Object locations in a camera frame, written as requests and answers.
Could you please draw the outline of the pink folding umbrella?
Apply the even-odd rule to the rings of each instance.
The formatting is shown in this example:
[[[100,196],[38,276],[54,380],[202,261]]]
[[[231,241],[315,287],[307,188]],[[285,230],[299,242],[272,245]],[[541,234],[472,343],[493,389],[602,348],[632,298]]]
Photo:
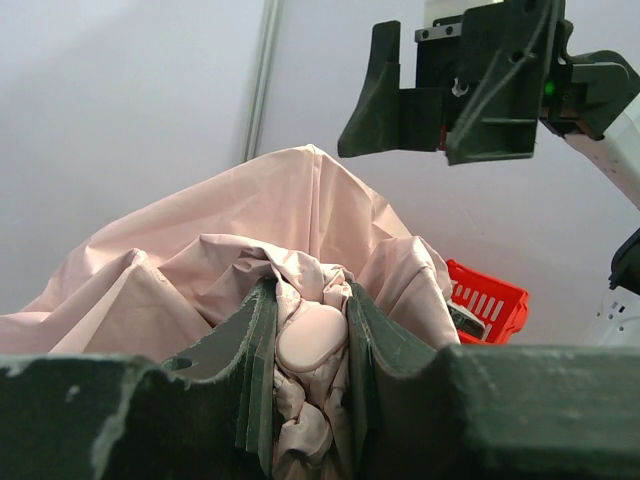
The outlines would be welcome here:
[[[5,355],[161,363],[275,282],[269,478],[353,479],[347,304],[361,286],[439,350],[458,343],[448,267],[374,190],[315,146],[234,167],[101,228],[1,318]]]

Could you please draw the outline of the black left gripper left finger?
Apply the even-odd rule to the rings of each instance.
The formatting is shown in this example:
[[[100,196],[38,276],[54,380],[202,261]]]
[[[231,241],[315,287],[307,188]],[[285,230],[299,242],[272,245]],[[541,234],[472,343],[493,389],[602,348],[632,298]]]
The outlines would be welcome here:
[[[1,359],[5,479],[267,479],[276,284],[156,363],[116,354]]]

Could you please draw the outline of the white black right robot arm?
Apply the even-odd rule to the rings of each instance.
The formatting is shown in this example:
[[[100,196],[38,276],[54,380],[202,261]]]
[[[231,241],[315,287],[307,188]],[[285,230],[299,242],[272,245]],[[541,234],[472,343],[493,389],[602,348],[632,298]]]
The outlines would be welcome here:
[[[573,54],[561,1],[429,1],[400,84],[401,25],[374,25],[343,158],[443,153],[452,166],[529,159],[540,128],[639,201],[639,75],[619,53]]]

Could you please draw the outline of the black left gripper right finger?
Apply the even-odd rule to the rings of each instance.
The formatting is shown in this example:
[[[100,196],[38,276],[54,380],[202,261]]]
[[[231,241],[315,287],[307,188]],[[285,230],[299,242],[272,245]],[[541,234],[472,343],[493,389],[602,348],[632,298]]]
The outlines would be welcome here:
[[[347,304],[359,479],[635,479],[635,348],[436,350],[359,285]]]

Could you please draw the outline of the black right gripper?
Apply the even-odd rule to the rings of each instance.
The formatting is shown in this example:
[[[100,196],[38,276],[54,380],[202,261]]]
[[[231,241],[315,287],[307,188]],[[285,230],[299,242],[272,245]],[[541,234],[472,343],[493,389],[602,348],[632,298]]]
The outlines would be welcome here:
[[[373,26],[364,84],[337,152],[447,150],[451,165],[533,155],[557,1],[428,1],[416,87],[400,87],[401,24]]]

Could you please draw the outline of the red plastic basket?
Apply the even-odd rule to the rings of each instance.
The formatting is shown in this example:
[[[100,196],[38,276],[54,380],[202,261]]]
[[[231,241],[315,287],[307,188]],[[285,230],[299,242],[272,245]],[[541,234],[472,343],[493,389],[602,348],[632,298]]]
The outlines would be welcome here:
[[[462,344],[506,344],[524,327],[528,316],[529,292],[449,259],[446,261],[453,291],[451,302],[470,312],[484,325],[473,335],[458,327]]]

